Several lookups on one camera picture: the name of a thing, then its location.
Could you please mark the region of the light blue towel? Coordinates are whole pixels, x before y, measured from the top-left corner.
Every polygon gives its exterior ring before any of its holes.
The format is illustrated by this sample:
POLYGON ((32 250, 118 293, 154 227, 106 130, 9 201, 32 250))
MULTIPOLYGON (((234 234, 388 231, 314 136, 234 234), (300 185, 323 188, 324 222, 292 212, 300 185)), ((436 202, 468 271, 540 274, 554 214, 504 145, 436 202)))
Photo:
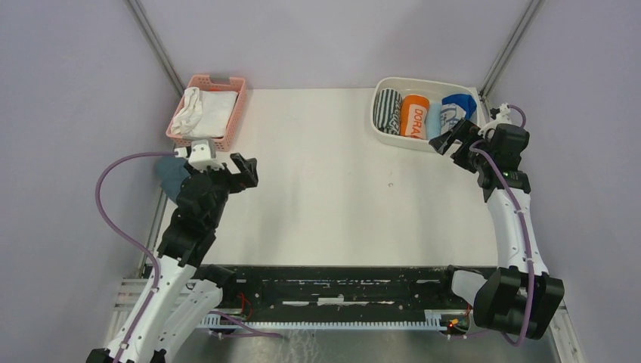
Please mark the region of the light blue towel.
POLYGON ((442 104, 431 102, 426 117, 426 139, 431 140, 441 135, 442 104))

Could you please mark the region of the patterned white blue cloth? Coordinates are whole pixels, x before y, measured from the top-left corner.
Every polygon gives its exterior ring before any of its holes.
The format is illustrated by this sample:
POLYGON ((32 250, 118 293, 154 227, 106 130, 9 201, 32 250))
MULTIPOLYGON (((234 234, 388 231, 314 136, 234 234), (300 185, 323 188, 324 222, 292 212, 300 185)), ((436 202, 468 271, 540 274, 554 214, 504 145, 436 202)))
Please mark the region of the patterned white blue cloth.
POLYGON ((466 118, 466 111, 458 104, 450 103, 441 106, 440 123, 441 134, 452 130, 455 125, 466 118))

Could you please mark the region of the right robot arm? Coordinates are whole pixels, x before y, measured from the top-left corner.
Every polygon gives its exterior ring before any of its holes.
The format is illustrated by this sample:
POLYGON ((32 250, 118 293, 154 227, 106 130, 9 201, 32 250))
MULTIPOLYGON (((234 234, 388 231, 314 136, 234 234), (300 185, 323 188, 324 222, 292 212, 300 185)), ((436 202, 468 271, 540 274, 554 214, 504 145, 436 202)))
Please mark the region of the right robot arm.
POLYGON ((530 134, 521 126, 498 123, 489 132, 464 119, 429 143, 444 155, 458 142, 455 165, 477 174, 491 214, 497 242, 497 269, 484 277, 470 268, 451 266, 451 280, 438 285, 438 302, 455 309, 466 301, 476 326, 538 340, 546 332, 564 295, 562 280, 550 275, 537 248, 531 222, 531 186, 521 171, 521 153, 530 134))

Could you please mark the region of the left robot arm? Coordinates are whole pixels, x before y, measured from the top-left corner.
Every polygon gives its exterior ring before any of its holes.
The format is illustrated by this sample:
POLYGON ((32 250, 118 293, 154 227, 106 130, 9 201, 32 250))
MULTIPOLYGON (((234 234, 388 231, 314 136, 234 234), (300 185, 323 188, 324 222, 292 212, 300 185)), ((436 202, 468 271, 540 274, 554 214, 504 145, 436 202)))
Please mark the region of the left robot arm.
POLYGON ((175 303, 213 245, 230 195, 258 185, 258 162, 233 153, 233 173, 215 157, 195 161, 194 154, 183 156, 189 176, 181 182, 161 244, 155 252, 142 250, 153 271, 141 297, 113 340, 91 350, 89 362, 171 362, 209 311, 236 302, 234 283, 204 278, 182 304, 175 303))

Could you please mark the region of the dark blue towel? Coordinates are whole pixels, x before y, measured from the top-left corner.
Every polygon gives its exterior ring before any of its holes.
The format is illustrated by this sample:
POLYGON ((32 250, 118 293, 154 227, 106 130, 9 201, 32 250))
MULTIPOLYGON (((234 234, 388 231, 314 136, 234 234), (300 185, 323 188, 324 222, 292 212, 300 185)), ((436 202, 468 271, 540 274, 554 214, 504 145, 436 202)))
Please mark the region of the dark blue towel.
POLYGON ((442 105, 450 103, 458 104, 466 111, 465 119, 471 119, 472 115, 477 110, 477 103, 475 102, 474 97, 469 94, 452 94, 441 100, 442 105))

